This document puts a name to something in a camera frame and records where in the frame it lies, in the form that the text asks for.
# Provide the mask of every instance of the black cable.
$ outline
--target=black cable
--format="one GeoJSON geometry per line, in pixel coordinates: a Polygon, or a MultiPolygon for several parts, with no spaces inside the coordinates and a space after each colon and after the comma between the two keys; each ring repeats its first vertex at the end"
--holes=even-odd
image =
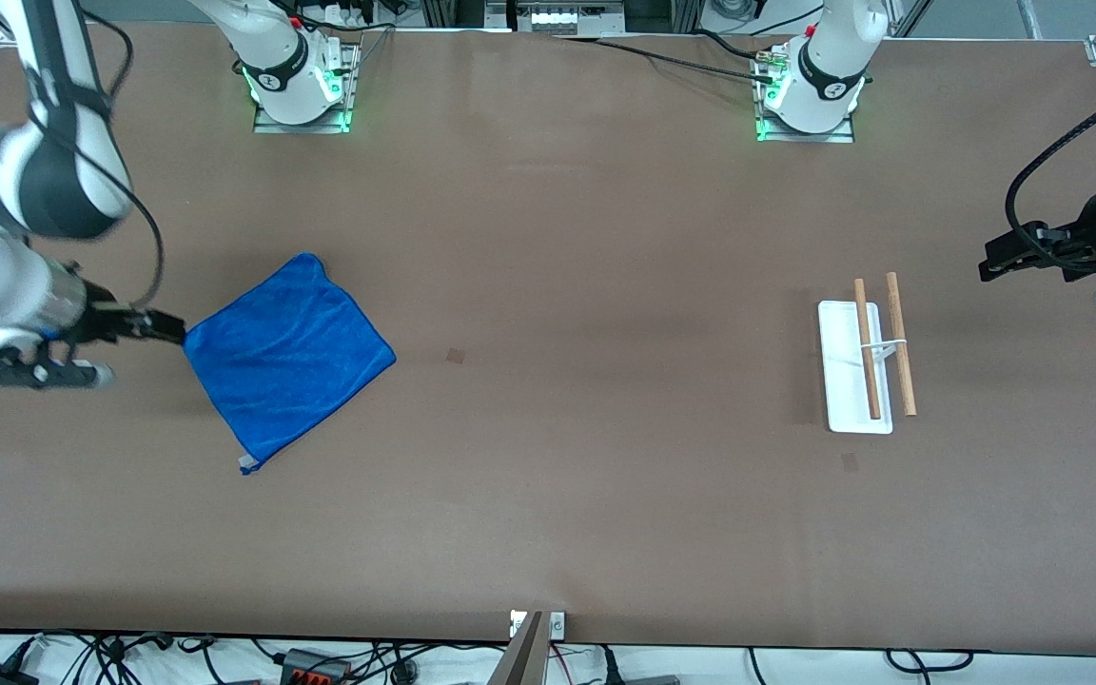
{"type": "Polygon", "coordinates": [[[1078,273],[1093,273],[1095,271],[1093,267],[1086,267],[1086,265],[1078,264],[1077,262],[1070,262],[1060,256],[1054,255],[1053,252],[1049,251],[1047,248],[1042,247],[1042,243],[1027,230],[1027,227],[1021,226],[1017,218],[1017,194],[1021,190],[1021,184],[1026,183],[1026,179],[1030,178],[1030,174],[1035,173],[1041,165],[1051,159],[1055,152],[1060,151],[1062,147],[1069,145],[1074,139],[1076,139],[1081,134],[1096,126],[1096,112],[1091,114],[1085,121],[1078,123],[1074,126],[1068,134],[1063,134],[1060,140],[1057,140],[1049,145],[1047,150],[1043,150],[1041,155],[1035,158],[1029,164],[1023,169],[1017,176],[1009,183],[1008,192],[1005,194],[1005,220],[1008,220],[1009,228],[1013,232],[1017,235],[1018,238],[1025,242],[1036,255],[1039,256],[1047,265],[1052,265],[1052,267],[1062,269],[1071,272],[1078,273]]]}
{"type": "Polygon", "coordinates": [[[264,654],[266,655],[266,658],[273,660],[273,663],[277,663],[277,652],[271,652],[269,650],[265,650],[264,647],[261,647],[261,641],[256,640],[256,638],[249,638],[249,641],[252,642],[252,646],[255,647],[256,650],[261,652],[261,654],[264,654]]]}
{"type": "Polygon", "coordinates": [[[642,50],[640,47],[632,47],[631,45],[621,45],[618,43],[608,43],[606,39],[587,39],[586,43],[593,45],[603,45],[604,47],[614,47],[616,50],[624,50],[625,53],[632,53],[633,55],[640,55],[643,57],[649,57],[651,60],[662,60],[670,61],[673,65],[680,65],[683,67],[688,67],[688,69],[701,70],[701,72],[709,72],[715,75],[728,76],[733,78],[745,79],[745,81],[754,81],[758,83],[772,83],[773,79],[766,76],[752,75],[747,72],[735,72],[735,70],[722,69],[721,67],[713,67],[710,65],[701,65],[699,61],[687,61],[682,60],[678,57],[671,57],[666,55],[659,55],[658,53],[651,53],[649,50],[642,50]]]}
{"type": "Polygon", "coordinates": [[[130,201],[130,203],[134,203],[135,207],[138,207],[138,212],[142,214],[142,218],[145,218],[147,224],[151,227],[151,235],[155,237],[155,272],[151,274],[151,285],[147,287],[147,290],[142,293],[140,298],[129,302],[129,307],[135,309],[147,307],[147,305],[151,302],[151,299],[155,299],[157,293],[160,292],[160,285],[163,283],[163,267],[164,262],[167,261],[167,251],[163,247],[163,233],[160,231],[160,225],[158,225],[158,221],[155,220],[155,217],[147,208],[147,205],[142,204],[142,201],[138,198],[138,195],[134,195],[134,191],[126,187],[125,183],[117,181],[116,175],[113,175],[113,173],[110,173],[109,170],[104,169],[104,164],[92,160],[87,152],[79,150],[78,145],[67,140],[65,135],[57,134],[54,129],[47,128],[47,126],[43,125],[43,123],[39,123],[39,119],[36,118],[36,113],[31,107],[27,109],[27,121],[31,121],[33,125],[39,129],[39,134],[47,136],[47,138],[52,139],[53,142],[56,142],[58,147],[64,148],[67,152],[77,155],[79,159],[82,159],[84,162],[91,164],[92,169],[103,174],[104,178],[107,178],[109,183],[116,187],[117,191],[121,191],[122,194],[130,201]]]}
{"type": "Polygon", "coordinates": [[[422,647],[421,650],[416,650],[414,652],[409,652],[409,654],[404,654],[403,658],[400,658],[400,659],[396,660],[391,664],[387,664],[387,666],[380,667],[377,672],[365,674],[362,677],[357,677],[357,680],[353,681],[353,682],[355,682],[357,684],[358,682],[369,681],[374,676],[381,675],[383,673],[387,673],[388,671],[391,671],[391,669],[397,667],[399,664],[408,662],[408,660],[412,660],[413,658],[418,658],[418,655],[422,655],[425,652],[434,651],[434,650],[437,650],[437,649],[438,649],[438,646],[422,647]]]}
{"type": "Polygon", "coordinates": [[[205,670],[209,672],[209,676],[214,678],[214,682],[217,682],[218,685],[227,685],[227,682],[218,676],[218,672],[214,671],[214,662],[209,660],[209,646],[206,646],[205,650],[201,651],[201,655],[205,658],[205,670]]]}
{"type": "Polygon", "coordinates": [[[69,677],[70,674],[75,673],[75,666],[78,666],[79,660],[81,660],[82,663],[87,663],[87,659],[89,659],[90,657],[91,657],[91,644],[88,643],[88,646],[83,647],[83,650],[79,652],[79,655],[77,655],[77,658],[75,658],[75,660],[70,662],[70,667],[66,669],[66,675],[61,676],[61,680],[57,682],[57,685],[66,685],[67,677],[69,677]]]}
{"type": "Polygon", "coordinates": [[[0,666],[0,675],[8,677],[13,677],[19,674],[19,670],[23,667],[23,660],[27,655],[27,649],[32,647],[32,643],[36,641],[36,638],[27,638],[25,641],[19,643],[19,647],[11,652],[10,658],[3,662],[0,666]]]}
{"type": "Polygon", "coordinates": [[[722,38],[721,35],[718,35],[712,31],[706,30],[706,27],[697,27],[697,30],[693,31],[692,34],[708,36],[708,38],[712,38],[713,43],[717,43],[722,48],[722,50],[726,50],[727,53],[730,53],[731,55],[735,55],[738,57],[743,57],[744,60],[753,60],[755,58],[755,53],[739,50],[738,47],[734,47],[730,43],[726,43],[726,38],[722,38]]]}
{"type": "Polygon", "coordinates": [[[620,664],[617,663],[617,655],[612,651],[612,647],[600,646],[603,650],[603,658],[608,662],[608,677],[606,685],[624,685],[624,677],[620,675],[620,664]]]}
{"type": "Polygon", "coordinates": [[[948,666],[928,666],[927,663],[925,663],[925,660],[921,659],[921,655],[916,653],[916,650],[887,650],[883,653],[887,654],[887,663],[889,663],[891,667],[909,675],[918,675],[923,677],[923,680],[925,680],[925,685],[932,685],[933,681],[932,677],[929,677],[932,673],[954,673],[955,671],[962,671],[962,669],[970,666],[970,663],[975,660],[974,652],[958,652],[962,655],[962,660],[959,660],[956,663],[948,664],[948,666]],[[895,652],[904,652],[904,654],[907,654],[913,662],[916,662],[916,666],[909,667],[899,663],[895,660],[895,652]]]}
{"type": "Polygon", "coordinates": [[[361,26],[347,26],[347,25],[331,25],[328,22],[321,22],[319,19],[309,18],[307,14],[301,13],[297,5],[287,4],[284,0],[273,0],[273,3],[282,8],[283,12],[286,12],[286,16],[298,19],[299,22],[309,27],[330,27],[332,31],[340,31],[344,33],[356,33],[359,31],[370,30],[372,27],[396,27],[392,22],[383,22],[377,25],[361,25],[361,26]]]}
{"type": "Polygon", "coordinates": [[[91,21],[94,21],[98,25],[102,25],[105,30],[116,33],[122,44],[125,44],[126,57],[123,58],[121,66],[117,67],[117,75],[112,78],[112,85],[109,87],[109,95],[112,95],[112,99],[116,100],[118,92],[121,92],[121,87],[125,85],[126,79],[129,78],[129,69],[134,68],[134,41],[129,39],[129,34],[125,30],[122,30],[121,26],[110,22],[109,19],[101,18],[95,12],[83,10],[83,16],[91,19],[91,21]]]}
{"type": "Polygon", "coordinates": [[[761,685],[768,685],[761,672],[761,660],[755,659],[755,647],[747,647],[746,653],[752,655],[752,671],[755,672],[755,681],[760,682],[761,685]]]}
{"type": "Polygon", "coordinates": [[[343,677],[341,682],[344,681],[357,682],[364,680],[364,677],[370,677],[372,675],[375,675],[377,673],[383,673],[386,669],[386,664],[384,663],[384,658],[386,658],[387,654],[396,652],[397,649],[399,649],[399,647],[396,647],[396,644],[392,643],[391,647],[387,647],[386,651],[380,651],[379,648],[381,646],[383,643],[378,641],[370,642],[370,658],[365,662],[363,662],[362,666],[354,667],[353,664],[350,664],[350,672],[346,674],[346,676],[343,677]],[[374,664],[377,663],[378,663],[378,672],[372,672],[372,667],[374,667],[374,664]]]}
{"type": "Polygon", "coordinates": [[[745,35],[762,35],[762,34],[765,34],[765,33],[767,33],[769,31],[775,30],[775,27],[780,27],[780,26],[784,26],[784,25],[791,25],[792,22],[800,22],[801,19],[809,18],[810,14],[813,14],[814,12],[819,12],[822,9],[823,9],[823,5],[820,4],[820,5],[818,5],[818,8],[814,8],[813,10],[811,10],[809,12],[803,12],[803,13],[797,14],[796,18],[786,19],[786,21],[777,22],[774,25],[764,26],[761,30],[752,31],[752,33],[749,33],[749,34],[745,34],[745,35]]]}
{"type": "Polygon", "coordinates": [[[88,666],[88,663],[91,661],[91,654],[94,654],[96,650],[99,650],[99,638],[96,638],[96,643],[94,646],[88,646],[87,654],[83,655],[83,662],[79,663],[79,667],[76,669],[75,680],[70,681],[70,685],[79,685],[80,677],[83,677],[83,669],[88,666]]]}
{"type": "Polygon", "coordinates": [[[96,676],[95,685],[100,685],[100,682],[104,681],[109,681],[109,685],[118,685],[117,682],[112,678],[112,673],[109,671],[109,666],[112,666],[112,660],[104,660],[105,655],[107,655],[104,653],[105,650],[107,650],[107,647],[96,649],[95,651],[95,661],[100,664],[100,675],[96,676]]]}

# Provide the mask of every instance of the microfiber cloth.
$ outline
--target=microfiber cloth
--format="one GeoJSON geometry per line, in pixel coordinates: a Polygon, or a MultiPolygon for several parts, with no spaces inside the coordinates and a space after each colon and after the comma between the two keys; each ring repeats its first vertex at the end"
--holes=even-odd
{"type": "Polygon", "coordinates": [[[184,354],[248,452],[244,476],[396,363],[353,298],[307,252],[189,331],[184,354]]]}

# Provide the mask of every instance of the cable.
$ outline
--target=cable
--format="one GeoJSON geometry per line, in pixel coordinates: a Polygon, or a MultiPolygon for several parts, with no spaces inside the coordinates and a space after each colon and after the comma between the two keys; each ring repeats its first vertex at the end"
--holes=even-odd
{"type": "Polygon", "coordinates": [[[670,61],[673,65],[680,65],[683,67],[688,67],[688,69],[701,70],[701,72],[709,72],[715,75],[728,76],[733,78],[745,79],[745,81],[754,81],[758,83],[772,83],[773,79],[766,76],[752,75],[747,72],[735,72],[735,70],[722,69],[719,67],[713,67],[710,65],[701,65],[699,61],[687,61],[682,60],[678,57],[671,57],[666,55],[659,55],[658,53],[651,53],[648,50],[642,50],[640,47],[632,47],[631,45],[621,45],[618,43],[608,43],[606,39],[587,39],[586,43],[592,45],[603,45],[604,47],[614,47],[616,50],[624,50],[625,53],[632,53],[633,55],[640,55],[643,57],[649,57],[651,60],[662,60],[670,61]]]}
{"type": "Polygon", "coordinates": [[[79,660],[82,660],[83,663],[85,663],[87,658],[90,657],[91,657],[91,646],[83,647],[83,650],[79,652],[79,655],[77,655],[77,658],[75,658],[75,660],[70,662],[70,667],[66,669],[66,674],[61,676],[61,680],[57,682],[57,685],[66,685],[67,677],[69,677],[70,674],[75,673],[75,666],[78,666],[79,660]]]}
{"type": "Polygon", "coordinates": [[[617,655],[612,651],[612,647],[600,646],[603,649],[603,658],[608,662],[608,677],[606,685],[624,685],[624,677],[620,675],[620,664],[617,663],[617,655]]]}
{"type": "MultiPolygon", "coordinates": [[[[89,660],[91,660],[91,654],[94,653],[95,650],[96,650],[96,648],[94,646],[88,646],[87,649],[83,650],[83,658],[82,658],[82,660],[75,659],[75,663],[78,664],[78,669],[75,669],[75,680],[70,681],[70,685],[79,685],[79,677],[83,676],[83,669],[88,666],[88,662],[89,662],[89,660]]],[[[70,664],[70,667],[73,669],[75,667],[75,663],[70,664]]]]}
{"type": "Polygon", "coordinates": [[[376,25],[361,25],[361,26],[347,26],[347,25],[331,25],[328,22],[321,22],[319,19],[309,18],[307,14],[301,13],[297,5],[290,5],[285,2],[285,0],[273,0],[273,3],[282,8],[283,12],[286,12],[286,16],[298,19],[299,22],[309,27],[330,27],[332,31],[340,31],[343,33],[356,33],[359,31],[370,30],[372,27],[396,27],[392,22],[381,22],[376,25]]]}
{"type": "Polygon", "coordinates": [[[13,677],[19,674],[19,670],[23,667],[23,659],[27,655],[27,647],[32,647],[32,643],[36,641],[35,637],[27,638],[25,641],[19,643],[19,647],[11,652],[10,658],[3,662],[0,666],[0,675],[5,675],[8,677],[13,677]]]}
{"type": "Polygon", "coordinates": [[[217,682],[218,685],[227,685],[227,682],[222,681],[221,677],[218,676],[218,672],[214,671],[214,662],[213,660],[209,660],[209,647],[202,650],[201,655],[202,658],[205,658],[205,670],[209,672],[209,676],[214,678],[214,682],[217,682]]]}
{"type": "MultiPolygon", "coordinates": [[[[413,658],[418,658],[418,655],[422,655],[425,652],[434,651],[434,650],[437,650],[437,649],[438,649],[438,646],[422,647],[421,650],[416,650],[414,652],[410,652],[409,654],[401,655],[401,658],[399,658],[398,660],[396,660],[391,664],[388,664],[388,666],[380,667],[377,672],[366,673],[365,675],[363,675],[361,677],[357,677],[356,680],[352,680],[352,681],[354,682],[354,684],[361,684],[361,682],[369,681],[374,676],[381,675],[383,673],[387,673],[388,671],[391,671],[391,669],[396,667],[397,664],[408,662],[408,660],[412,660],[413,658]]],[[[340,685],[340,682],[332,682],[332,685],[340,685]]]]}
{"type": "Polygon", "coordinates": [[[767,682],[764,681],[764,674],[761,672],[761,660],[755,659],[755,647],[747,647],[746,653],[752,655],[752,671],[755,672],[755,681],[757,681],[761,685],[768,685],[767,682]]]}
{"type": "Polygon", "coordinates": [[[357,681],[357,680],[359,680],[359,677],[369,677],[370,675],[373,675],[372,673],[365,673],[363,675],[359,675],[359,672],[365,671],[365,669],[369,669],[370,665],[374,664],[377,661],[378,661],[378,663],[383,663],[383,658],[385,658],[385,655],[387,655],[387,654],[390,654],[391,651],[392,651],[392,649],[395,649],[395,647],[388,647],[388,649],[387,649],[386,652],[379,653],[378,646],[379,646],[379,642],[370,642],[370,649],[366,650],[365,652],[357,652],[356,654],[339,654],[339,655],[331,655],[331,658],[323,658],[321,660],[318,660],[318,662],[316,662],[313,664],[310,664],[309,667],[305,667],[304,672],[305,673],[313,673],[313,672],[316,672],[316,669],[323,666],[323,664],[335,663],[335,662],[346,662],[346,660],[352,660],[352,659],[361,658],[361,655],[369,653],[370,658],[368,660],[366,660],[366,662],[363,663],[362,666],[353,667],[352,664],[351,664],[349,673],[344,673],[343,676],[340,677],[340,680],[333,681],[332,685],[341,685],[341,684],[343,684],[343,682],[346,682],[346,681],[357,681]]]}
{"type": "Polygon", "coordinates": [[[277,663],[277,652],[270,652],[269,650],[265,650],[264,647],[261,647],[261,641],[256,640],[256,638],[249,638],[249,641],[252,642],[252,646],[254,646],[256,650],[260,650],[261,654],[266,655],[266,658],[273,660],[274,663],[277,663]]]}
{"type": "Polygon", "coordinates": [[[551,650],[557,654],[557,663],[560,664],[561,671],[566,672],[566,682],[569,682],[569,685],[573,685],[573,676],[569,674],[569,664],[566,663],[564,654],[560,653],[560,647],[552,646],[551,650]]]}
{"type": "Polygon", "coordinates": [[[1065,271],[1078,272],[1078,273],[1093,273],[1095,271],[1093,267],[1086,267],[1086,265],[1078,264],[1077,262],[1070,262],[1060,256],[1054,255],[1052,251],[1042,247],[1042,243],[1030,233],[1026,227],[1017,220],[1017,194],[1021,190],[1021,184],[1026,183],[1026,179],[1030,178],[1030,174],[1035,173],[1041,165],[1051,159],[1055,152],[1060,151],[1064,145],[1069,145],[1075,140],[1081,134],[1086,130],[1092,129],[1096,126],[1096,112],[1091,114],[1085,121],[1078,123],[1074,126],[1068,134],[1063,134],[1060,140],[1057,140],[1049,145],[1047,150],[1043,150],[1038,157],[1035,158],[1029,164],[1023,169],[1017,176],[1009,183],[1008,192],[1005,194],[1005,220],[1008,220],[1009,228],[1013,232],[1017,235],[1018,238],[1025,242],[1031,251],[1034,251],[1040,260],[1042,260],[1047,265],[1052,265],[1052,267],[1060,267],[1065,271]]]}
{"type": "Polygon", "coordinates": [[[134,68],[134,41],[129,39],[129,34],[125,30],[122,30],[121,26],[110,22],[109,19],[101,18],[95,12],[83,10],[83,16],[91,19],[91,21],[94,21],[98,25],[102,25],[105,30],[116,33],[121,42],[125,44],[126,58],[123,58],[121,61],[121,66],[117,67],[117,75],[112,78],[112,85],[109,87],[109,95],[112,95],[112,99],[116,100],[117,92],[121,91],[121,87],[125,85],[126,79],[129,78],[129,69],[134,68]]]}
{"type": "Polygon", "coordinates": [[[713,42],[717,43],[722,48],[722,50],[726,50],[727,53],[730,53],[731,55],[735,55],[738,57],[743,57],[744,60],[753,60],[755,58],[755,53],[739,50],[738,47],[734,47],[730,43],[726,43],[726,38],[722,38],[721,35],[718,35],[712,31],[706,30],[706,27],[697,27],[697,30],[693,31],[692,34],[709,36],[709,38],[712,38],[713,42]]]}
{"type": "Polygon", "coordinates": [[[214,678],[214,682],[216,682],[217,685],[227,685],[227,682],[222,681],[221,677],[218,676],[218,671],[214,667],[213,660],[209,659],[209,647],[217,641],[218,638],[215,638],[213,635],[201,635],[198,638],[183,638],[183,640],[180,640],[180,642],[176,643],[176,647],[179,647],[180,651],[186,654],[201,652],[202,659],[205,659],[205,670],[209,672],[209,676],[214,678]],[[189,647],[186,646],[186,642],[189,641],[195,641],[196,644],[189,647]]]}
{"type": "MultiPolygon", "coordinates": [[[[385,30],[378,35],[378,38],[375,39],[375,44],[372,45],[369,48],[366,48],[365,53],[362,53],[362,57],[359,58],[359,60],[357,60],[357,68],[358,69],[361,69],[362,65],[365,65],[366,60],[368,60],[368,58],[370,58],[370,53],[374,53],[375,50],[378,50],[379,45],[384,44],[384,39],[387,39],[387,34],[388,33],[393,33],[395,31],[396,31],[396,25],[392,25],[391,27],[385,27],[385,30]]],[[[357,43],[357,47],[359,47],[359,48],[362,47],[362,43],[361,42],[357,43]]]]}
{"type": "Polygon", "coordinates": [[[925,660],[921,659],[921,655],[916,653],[916,650],[887,650],[883,653],[887,654],[887,663],[894,667],[895,671],[906,673],[909,675],[918,675],[925,680],[925,685],[933,685],[932,677],[929,677],[932,673],[954,673],[955,671],[962,671],[962,669],[970,666],[970,663],[975,660],[974,652],[960,652],[960,654],[964,658],[960,660],[960,662],[951,663],[949,666],[928,666],[927,663],[925,663],[925,660]],[[894,652],[904,652],[904,654],[910,655],[913,662],[916,662],[916,666],[909,667],[897,662],[894,652]]]}
{"type": "Polygon", "coordinates": [[[784,26],[784,25],[791,25],[792,22],[800,22],[801,19],[809,18],[810,14],[813,14],[814,12],[820,12],[822,10],[823,10],[823,5],[820,4],[820,5],[818,5],[818,8],[814,8],[813,10],[811,10],[809,12],[803,12],[803,13],[797,14],[796,18],[786,19],[786,21],[777,22],[774,25],[764,26],[764,27],[761,27],[761,30],[752,31],[752,33],[749,33],[747,35],[762,35],[762,34],[765,34],[765,33],[767,33],[769,31],[775,30],[775,27],[780,27],[780,26],[784,26]]]}
{"type": "MultiPolygon", "coordinates": [[[[744,34],[744,35],[762,35],[762,34],[765,34],[765,33],[767,33],[769,31],[775,30],[775,27],[780,27],[780,26],[784,26],[784,25],[791,25],[792,22],[800,22],[801,19],[809,18],[810,14],[813,14],[814,12],[822,11],[822,9],[823,9],[823,5],[820,4],[820,5],[818,5],[818,8],[814,8],[813,10],[811,10],[809,12],[803,12],[803,13],[797,14],[796,18],[786,19],[786,21],[777,22],[774,25],[758,27],[758,30],[752,31],[752,33],[747,33],[747,34],[744,34]]],[[[752,23],[752,21],[753,21],[752,19],[747,19],[745,22],[740,23],[740,25],[735,25],[734,27],[728,27],[728,30],[722,31],[721,33],[724,34],[724,35],[730,35],[731,33],[734,33],[738,30],[740,30],[740,27],[743,27],[744,25],[749,25],[749,23],[752,23]]]]}
{"type": "Polygon", "coordinates": [[[121,191],[122,194],[130,201],[130,203],[134,203],[135,207],[138,207],[138,212],[142,214],[142,217],[151,227],[151,235],[155,237],[155,271],[151,274],[151,283],[149,283],[147,290],[144,292],[139,298],[129,302],[129,307],[135,309],[147,307],[147,305],[151,302],[151,299],[155,299],[157,293],[160,292],[160,285],[163,283],[163,267],[164,262],[167,261],[167,251],[163,247],[163,233],[160,230],[160,225],[158,225],[158,221],[155,220],[155,217],[147,208],[147,205],[144,205],[142,201],[138,198],[138,195],[134,195],[134,191],[130,191],[129,187],[126,187],[125,183],[118,181],[116,175],[113,175],[113,173],[110,173],[109,170],[104,169],[104,164],[92,160],[87,152],[79,150],[78,145],[67,140],[66,136],[57,134],[54,129],[48,128],[48,126],[43,125],[43,123],[39,123],[39,119],[36,118],[36,113],[32,109],[27,110],[27,121],[31,121],[33,125],[39,129],[39,134],[42,134],[42,136],[47,136],[47,138],[52,139],[53,142],[56,142],[58,147],[64,148],[67,152],[77,155],[79,159],[82,159],[84,162],[91,164],[92,169],[103,174],[104,178],[107,178],[109,183],[116,187],[117,191],[121,191]]]}

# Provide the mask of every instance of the metal mounting plate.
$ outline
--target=metal mounting plate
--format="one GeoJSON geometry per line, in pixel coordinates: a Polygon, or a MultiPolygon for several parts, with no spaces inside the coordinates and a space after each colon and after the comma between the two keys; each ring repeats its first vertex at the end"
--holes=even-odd
{"type": "Polygon", "coordinates": [[[357,64],[361,58],[362,52],[357,50],[357,45],[341,45],[342,73],[326,78],[327,88],[342,92],[341,100],[305,125],[290,126],[274,121],[270,114],[264,113],[253,95],[252,101],[256,103],[256,115],[252,119],[253,134],[349,134],[353,123],[353,100],[357,94],[357,64]]]}
{"type": "MultiPolygon", "coordinates": [[[[752,60],[752,73],[758,76],[769,76],[778,78],[779,73],[774,73],[774,69],[767,68],[752,60]]],[[[756,140],[784,140],[788,142],[856,142],[853,130],[853,117],[844,117],[832,130],[826,134],[803,134],[803,132],[792,128],[780,121],[780,117],[764,105],[764,100],[768,98],[768,91],[773,85],[765,83],[752,83],[753,100],[755,100],[755,139],[756,140]]]]}
{"type": "MultiPolygon", "coordinates": [[[[510,612],[510,638],[514,638],[514,635],[518,632],[518,627],[522,627],[523,620],[527,618],[527,612],[512,610],[510,612]]],[[[548,639],[552,642],[561,642],[566,640],[566,612],[552,612],[548,616],[549,628],[551,632],[548,633],[548,639]]]]}

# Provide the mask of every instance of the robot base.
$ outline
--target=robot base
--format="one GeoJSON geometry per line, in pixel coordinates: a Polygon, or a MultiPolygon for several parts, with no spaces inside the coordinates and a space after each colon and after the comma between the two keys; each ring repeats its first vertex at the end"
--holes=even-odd
{"type": "Polygon", "coordinates": [[[753,99],[755,99],[755,139],[756,140],[786,140],[790,142],[854,142],[856,136],[853,129],[853,112],[856,112],[856,96],[860,94],[861,87],[857,85],[852,94],[852,100],[847,104],[847,114],[834,129],[822,134],[807,134],[797,130],[792,126],[784,123],[779,114],[773,112],[773,103],[783,99],[784,90],[790,85],[790,60],[797,58],[796,50],[789,44],[774,45],[770,52],[761,53],[768,60],[752,60],[752,73],[766,76],[774,79],[773,83],[753,83],[753,99]]]}
{"type": "Polygon", "coordinates": [[[332,38],[332,53],[340,47],[340,60],[335,61],[334,73],[323,75],[326,94],[335,98],[338,103],[330,105],[319,117],[304,125],[284,125],[275,121],[261,107],[260,98],[252,91],[252,101],[256,104],[256,115],[252,119],[253,134],[349,134],[353,123],[353,99],[357,92],[357,66],[362,53],[357,45],[341,45],[340,39],[332,38]]]}

